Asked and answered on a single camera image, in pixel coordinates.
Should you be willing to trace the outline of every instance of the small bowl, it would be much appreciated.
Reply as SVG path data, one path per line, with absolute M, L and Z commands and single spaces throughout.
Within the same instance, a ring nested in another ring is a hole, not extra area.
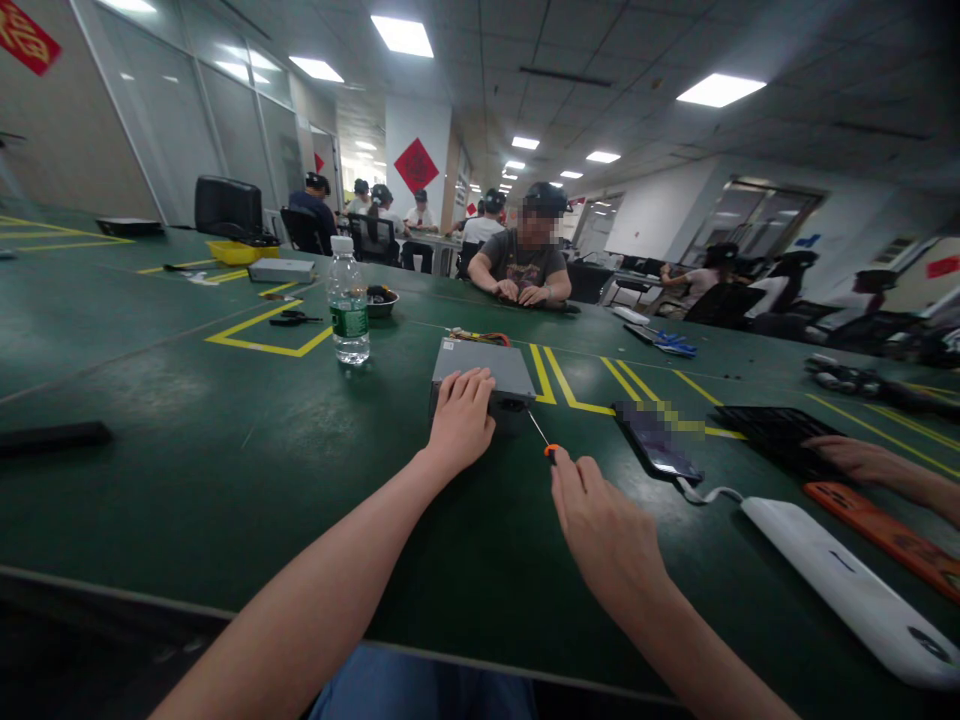
M 367 300 L 367 317 L 390 317 L 390 314 L 393 312 L 393 306 L 397 304 L 398 300 L 400 300 L 400 296 L 397 295 L 397 293 L 395 293 L 393 290 L 387 290 L 387 293 L 393 296 L 393 299 L 387 300 L 385 303 L 372 303 Z

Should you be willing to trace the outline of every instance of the orange phone case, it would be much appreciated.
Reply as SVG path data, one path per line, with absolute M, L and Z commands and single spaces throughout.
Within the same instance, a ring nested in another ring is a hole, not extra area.
M 804 491 L 960 605 L 960 561 L 894 520 L 846 485 L 807 483 Z

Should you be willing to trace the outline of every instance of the yellow tray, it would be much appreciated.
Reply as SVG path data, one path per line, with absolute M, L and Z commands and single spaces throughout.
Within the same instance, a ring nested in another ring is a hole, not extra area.
M 252 265 L 263 257 L 280 257 L 280 248 L 253 248 L 233 240 L 208 240 L 210 252 L 225 265 Z

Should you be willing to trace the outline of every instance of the plastic bottle cap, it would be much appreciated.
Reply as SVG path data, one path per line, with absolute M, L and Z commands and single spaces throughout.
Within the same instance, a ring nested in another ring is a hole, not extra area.
M 335 253 L 352 253 L 353 238 L 347 238 L 343 235 L 334 235 L 330 238 L 330 247 Z

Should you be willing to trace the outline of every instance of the green workbench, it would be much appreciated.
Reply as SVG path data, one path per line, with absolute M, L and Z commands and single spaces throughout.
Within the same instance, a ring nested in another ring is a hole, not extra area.
M 98 230 L 89 217 L 9 202 L 0 216 L 0 247 L 24 248 L 0 263 L 0 431 L 100 419 L 116 435 L 107 447 L 0 464 L 2 572 L 235 613 L 423 446 L 440 340 L 460 326 L 510 336 L 540 393 L 533 411 L 550 440 L 594 456 L 656 516 L 671 576 L 801 715 L 916 717 L 933 698 L 888 673 L 732 502 L 695 507 L 648 478 L 608 414 L 612 401 L 658 400 L 679 420 L 705 422 L 705 432 L 682 434 L 705 490 L 724 484 L 798 504 L 960 643 L 956 605 L 708 417 L 713 399 L 791 405 L 957 478 L 955 427 L 922 418 L 918 429 L 820 389 L 802 371 L 809 346 L 658 322 L 699 347 L 685 360 L 640 343 L 603 308 L 577 316 L 506 308 L 466 283 L 365 265 L 369 282 L 401 299 L 391 318 L 371 321 L 370 361 L 346 368 L 325 326 L 269 325 L 289 304 L 260 296 L 271 286 L 229 268 L 208 271 L 226 278 L 216 287 L 153 271 L 203 260 L 211 238 L 168 230 L 117 242 L 91 236 Z M 322 278 L 328 260 L 305 257 Z M 282 292 L 328 315 L 322 279 Z M 960 392 L 954 374 L 830 354 L 946 398 Z M 424 515 L 368 639 L 669 698 L 584 587 L 549 478 L 532 426 L 496 438 Z M 863 492 L 960 555 L 960 534 L 930 512 Z

